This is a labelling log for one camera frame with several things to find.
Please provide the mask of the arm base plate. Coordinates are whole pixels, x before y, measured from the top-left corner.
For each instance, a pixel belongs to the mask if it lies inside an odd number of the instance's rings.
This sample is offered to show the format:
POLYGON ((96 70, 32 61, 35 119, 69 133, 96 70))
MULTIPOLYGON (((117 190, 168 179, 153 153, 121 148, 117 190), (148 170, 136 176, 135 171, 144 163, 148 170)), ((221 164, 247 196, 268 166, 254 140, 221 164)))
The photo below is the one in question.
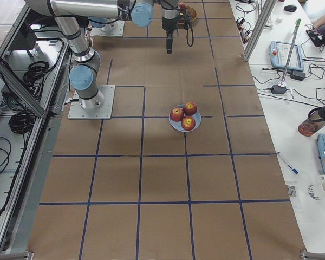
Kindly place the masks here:
POLYGON ((97 95, 89 100, 79 97, 75 91, 70 105, 68 119, 70 120, 110 120, 112 117, 115 85, 99 85, 97 95))
POLYGON ((90 36, 123 37, 124 26, 124 21, 117 21, 112 24, 105 25, 102 28, 91 26, 90 36))

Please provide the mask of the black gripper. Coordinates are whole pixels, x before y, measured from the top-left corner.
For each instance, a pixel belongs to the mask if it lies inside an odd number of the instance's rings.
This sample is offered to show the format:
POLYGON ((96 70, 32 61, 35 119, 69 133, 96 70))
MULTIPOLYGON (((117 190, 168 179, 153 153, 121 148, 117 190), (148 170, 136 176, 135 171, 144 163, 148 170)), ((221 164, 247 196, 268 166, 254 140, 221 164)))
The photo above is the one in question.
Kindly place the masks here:
POLYGON ((178 10, 162 8, 162 28, 166 33, 166 51, 172 53, 173 32, 178 27, 178 10))

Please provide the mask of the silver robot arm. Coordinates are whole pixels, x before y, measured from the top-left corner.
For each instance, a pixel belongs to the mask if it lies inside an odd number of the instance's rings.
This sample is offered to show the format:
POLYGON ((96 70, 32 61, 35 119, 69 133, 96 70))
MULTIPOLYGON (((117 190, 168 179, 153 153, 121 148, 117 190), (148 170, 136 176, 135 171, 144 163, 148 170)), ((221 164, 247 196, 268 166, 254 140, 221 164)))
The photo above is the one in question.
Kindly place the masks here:
POLYGON ((100 55, 89 45, 76 20, 77 16, 131 21, 138 27, 151 23, 154 5, 161 5, 162 28, 166 31, 166 49, 172 52, 173 33, 178 28, 178 1, 27 1, 39 14, 52 17, 67 39, 77 63, 69 74, 69 81, 85 110, 103 106, 105 96, 96 85, 100 55))
POLYGON ((91 1, 88 20, 93 27, 103 28, 118 20, 117 1, 91 1))

